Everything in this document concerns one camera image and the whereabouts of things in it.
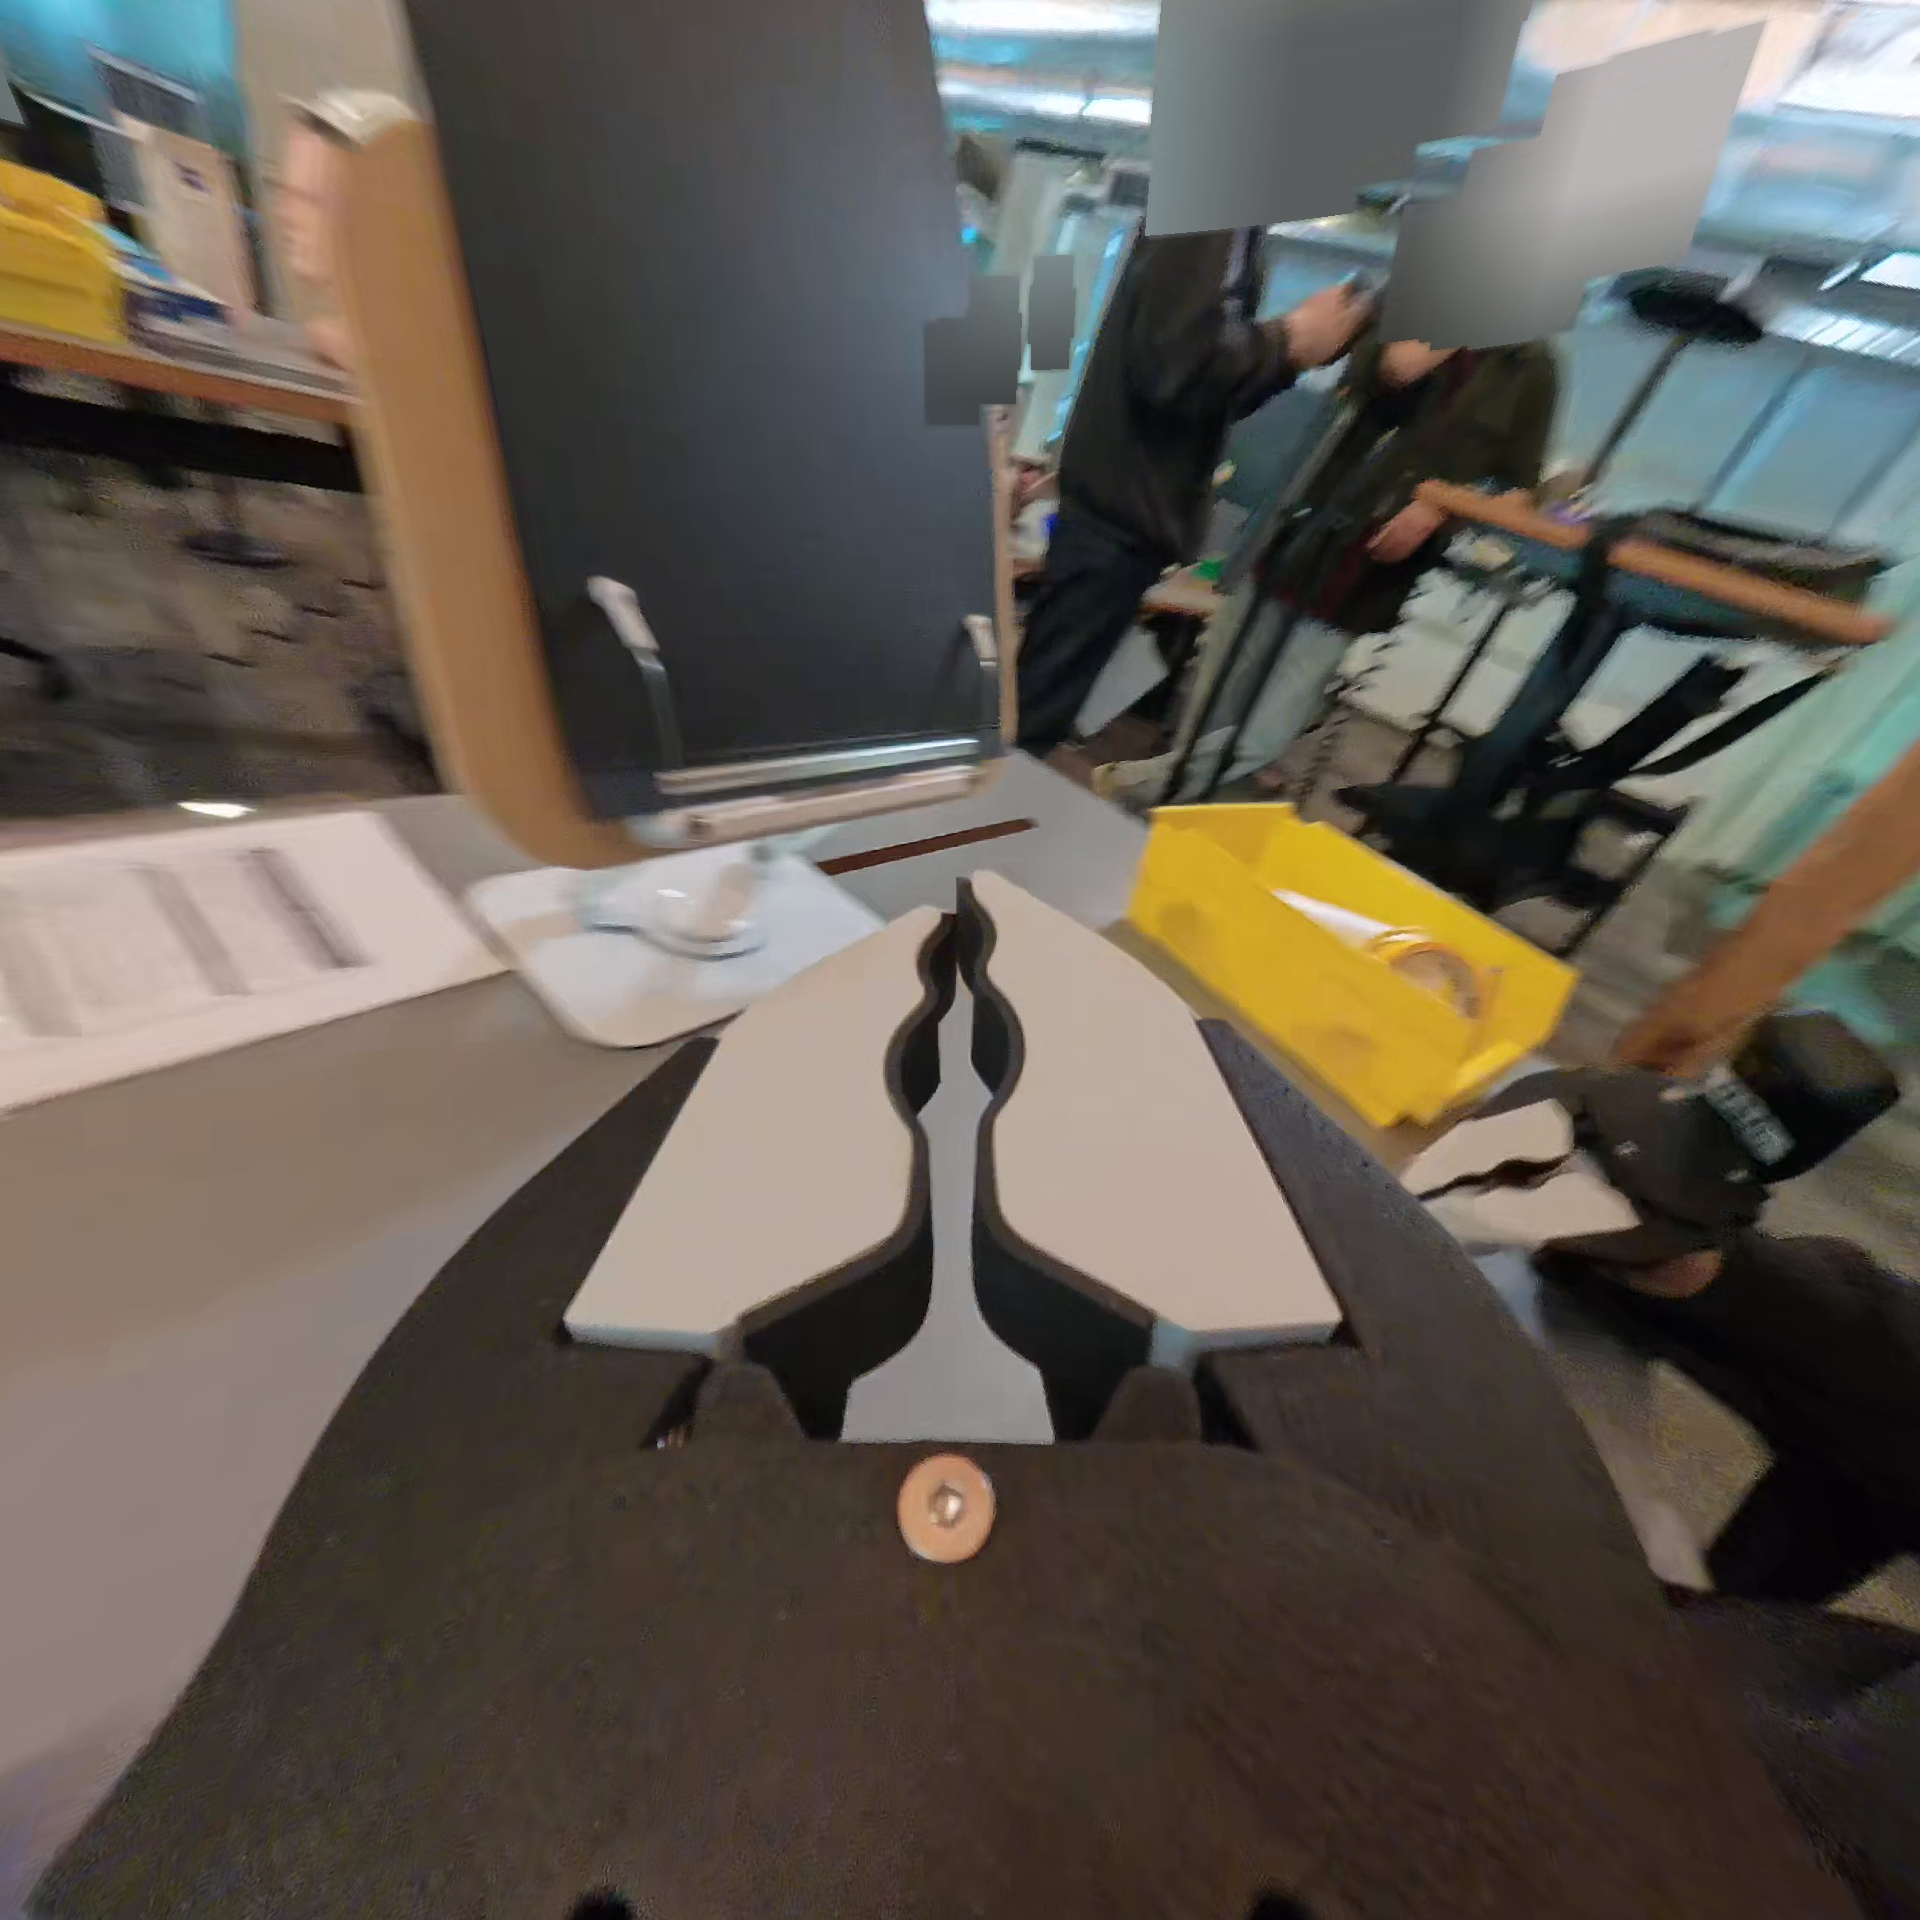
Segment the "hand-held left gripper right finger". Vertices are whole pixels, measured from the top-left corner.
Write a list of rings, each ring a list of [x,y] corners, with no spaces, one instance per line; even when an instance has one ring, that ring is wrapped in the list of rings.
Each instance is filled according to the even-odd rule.
[[[964,884],[974,1286],[1034,1367],[1194,1367],[1323,1345],[1333,1282],[1167,980],[996,873]]]

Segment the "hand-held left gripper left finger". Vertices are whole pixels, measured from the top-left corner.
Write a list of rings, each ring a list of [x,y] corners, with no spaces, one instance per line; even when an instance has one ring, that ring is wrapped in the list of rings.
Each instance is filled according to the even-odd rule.
[[[914,908],[788,980],[715,1042],[560,1328],[715,1357],[884,1257],[926,1194],[952,918]]]

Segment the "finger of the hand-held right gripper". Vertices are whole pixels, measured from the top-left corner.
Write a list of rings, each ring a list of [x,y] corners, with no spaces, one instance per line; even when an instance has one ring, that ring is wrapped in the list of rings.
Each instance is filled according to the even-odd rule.
[[[1562,1101],[1528,1101],[1478,1113],[1429,1138],[1405,1168],[1414,1199],[1450,1190],[1526,1187],[1562,1171],[1576,1153],[1570,1109]]]
[[[1465,1186],[1442,1194],[1442,1228],[1473,1253],[1535,1253],[1565,1242],[1639,1232],[1639,1210],[1588,1168],[1530,1186]]]

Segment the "person's right forearm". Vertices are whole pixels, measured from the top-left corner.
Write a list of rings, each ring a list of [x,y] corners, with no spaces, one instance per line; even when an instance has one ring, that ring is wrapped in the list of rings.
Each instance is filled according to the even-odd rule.
[[[1707,1546],[1717,1593],[1836,1604],[1915,1557],[1915,1282],[1850,1242],[1756,1228],[1679,1304],[1562,1248],[1530,1263],[1763,1439],[1765,1472]]]

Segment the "clear tape roll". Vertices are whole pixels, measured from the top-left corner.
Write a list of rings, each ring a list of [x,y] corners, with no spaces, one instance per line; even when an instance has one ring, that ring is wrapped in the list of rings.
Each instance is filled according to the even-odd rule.
[[[1419,925],[1373,918],[1295,889],[1269,889],[1269,897],[1293,921],[1315,926],[1329,976],[1343,980],[1353,995],[1393,980],[1458,1022],[1483,1022],[1494,1004],[1498,973]]]

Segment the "yellow storage bin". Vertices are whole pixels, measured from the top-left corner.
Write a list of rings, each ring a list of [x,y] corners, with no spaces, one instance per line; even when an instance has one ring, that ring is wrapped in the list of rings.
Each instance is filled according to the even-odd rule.
[[[127,342],[127,299],[104,202],[2,160],[2,322],[86,342]]]
[[[1315,926],[1293,921],[1269,889],[1432,931],[1498,973],[1492,1013],[1458,1022],[1393,980],[1353,995],[1329,976]],[[1554,1039],[1576,988],[1566,961],[1287,803],[1151,810],[1127,918],[1377,1128],[1469,1108]]]

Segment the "wooden-edged standing desk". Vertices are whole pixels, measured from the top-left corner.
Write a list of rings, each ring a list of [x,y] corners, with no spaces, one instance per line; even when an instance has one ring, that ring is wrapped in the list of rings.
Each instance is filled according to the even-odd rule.
[[[1817,595],[1753,561],[1777,543],[1711,539],[1687,517],[1554,517],[1526,498],[1424,483],[1419,498],[1510,550],[1565,613],[1483,730],[1455,730],[1452,768],[1402,782],[1371,813],[1390,856],[1483,913],[1549,901],[1574,918],[1570,956],[1692,816],[1667,782],[1729,755],[1810,700],[1891,627],[1864,601]],[[1592,742],[1574,706],[1632,632],[1684,658]]]

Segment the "printed paper sheet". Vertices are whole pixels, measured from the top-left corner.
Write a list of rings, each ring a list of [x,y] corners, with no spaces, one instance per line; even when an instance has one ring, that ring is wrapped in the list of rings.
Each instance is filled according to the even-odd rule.
[[[373,810],[2,851],[2,1109],[505,968]]]

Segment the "black round-top stand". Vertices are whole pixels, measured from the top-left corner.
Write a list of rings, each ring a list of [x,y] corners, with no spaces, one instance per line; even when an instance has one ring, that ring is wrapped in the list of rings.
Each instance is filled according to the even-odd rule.
[[[1607,288],[1607,316],[1632,332],[1643,364],[1588,449],[1574,498],[1596,513],[1661,498],[1705,498],[1707,472],[1741,441],[1741,413],[1770,383],[1747,364],[1763,349],[1761,269],[1639,269]]]

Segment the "wooden post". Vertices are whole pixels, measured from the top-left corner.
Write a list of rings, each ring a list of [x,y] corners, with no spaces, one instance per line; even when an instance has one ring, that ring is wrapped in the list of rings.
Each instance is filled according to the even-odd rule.
[[[1888,897],[1915,882],[1915,746],[1867,786],[1765,889],[1707,956],[1665,988],[1611,1051],[1611,1065],[1692,1076],[1742,1036]]]

